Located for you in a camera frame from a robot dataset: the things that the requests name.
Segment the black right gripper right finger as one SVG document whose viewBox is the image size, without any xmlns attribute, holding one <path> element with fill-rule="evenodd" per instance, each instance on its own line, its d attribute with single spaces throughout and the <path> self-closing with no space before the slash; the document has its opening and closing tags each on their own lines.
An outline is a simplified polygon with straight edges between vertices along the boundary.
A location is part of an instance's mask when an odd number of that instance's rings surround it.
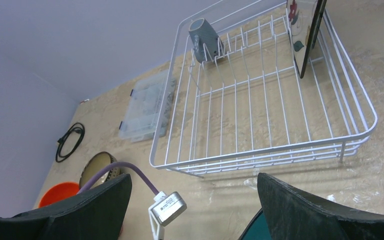
<svg viewBox="0 0 384 240">
<path fill-rule="evenodd" d="M 274 240 L 384 240 L 384 215 L 338 204 L 259 173 L 257 191 Z"/>
</svg>

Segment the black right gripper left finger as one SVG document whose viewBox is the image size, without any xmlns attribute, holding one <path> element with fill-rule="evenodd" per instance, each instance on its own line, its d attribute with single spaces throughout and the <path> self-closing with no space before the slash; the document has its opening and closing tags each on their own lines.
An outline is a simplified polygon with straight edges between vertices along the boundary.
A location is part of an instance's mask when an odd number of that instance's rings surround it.
<svg viewBox="0 0 384 240">
<path fill-rule="evenodd" d="M 45 207 L 0 217 L 0 240 L 116 240 L 132 192 L 129 174 Z"/>
</svg>

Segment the orange bowl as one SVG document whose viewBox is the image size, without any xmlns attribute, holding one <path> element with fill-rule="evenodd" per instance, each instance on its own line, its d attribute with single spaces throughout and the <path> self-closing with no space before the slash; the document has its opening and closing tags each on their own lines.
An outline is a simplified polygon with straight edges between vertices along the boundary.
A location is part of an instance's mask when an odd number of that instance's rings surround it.
<svg viewBox="0 0 384 240">
<path fill-rule="evenodd" d="M 40 199 L 38 208 L 42 208 L 64 199 L 75 196 L 79 191 L 79 184 L 76 182 L 61 182 L 51 187 Z"/>
</svg>

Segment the grey printed mug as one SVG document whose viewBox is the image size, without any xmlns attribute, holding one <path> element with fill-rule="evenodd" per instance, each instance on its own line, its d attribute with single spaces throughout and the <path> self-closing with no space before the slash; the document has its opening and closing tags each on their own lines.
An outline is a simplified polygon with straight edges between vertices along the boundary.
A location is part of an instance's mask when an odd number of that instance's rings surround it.
<svg viewBox="0 0 384 240">
<path fill-rule="evenodd" d="M 225 48 L 220 36 L 205 18 L 194 20 L 188 32 L 193 43 L 194 56 L 200 64 L 212 62 L 217 56 L 224 54 Z"/>
</svg>

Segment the square floral plate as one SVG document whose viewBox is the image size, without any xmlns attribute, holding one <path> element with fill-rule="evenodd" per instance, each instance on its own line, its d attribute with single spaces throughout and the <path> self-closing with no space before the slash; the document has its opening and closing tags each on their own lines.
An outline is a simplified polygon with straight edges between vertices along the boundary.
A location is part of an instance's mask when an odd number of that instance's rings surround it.
<svg viewBox="0 0 384 240">
<path fill-rule="evenodd" d="M 326 0 L 286 1 L 288 35 L 295 66 L 301 79 L 305 75 L 310 52 L 316 44 L 326 3 Z"/>
</svg>

